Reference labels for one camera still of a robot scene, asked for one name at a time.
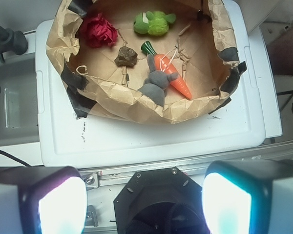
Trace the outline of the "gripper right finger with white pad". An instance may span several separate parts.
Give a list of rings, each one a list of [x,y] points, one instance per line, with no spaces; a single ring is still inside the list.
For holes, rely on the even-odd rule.
[[[293,234],[293,159],[212,162],[202,206],[213,234]]]

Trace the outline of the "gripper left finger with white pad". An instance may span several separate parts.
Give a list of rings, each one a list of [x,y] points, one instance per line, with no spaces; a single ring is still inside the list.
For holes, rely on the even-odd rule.
[[[80,234],[86,210],[76,168],[0,167],[0,234]]]

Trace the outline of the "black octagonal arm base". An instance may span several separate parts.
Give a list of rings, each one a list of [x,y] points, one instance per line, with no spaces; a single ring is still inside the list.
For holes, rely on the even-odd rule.
[[[114,199],[119,234],[208,234],[202,187],[178,168],[137,171]]]

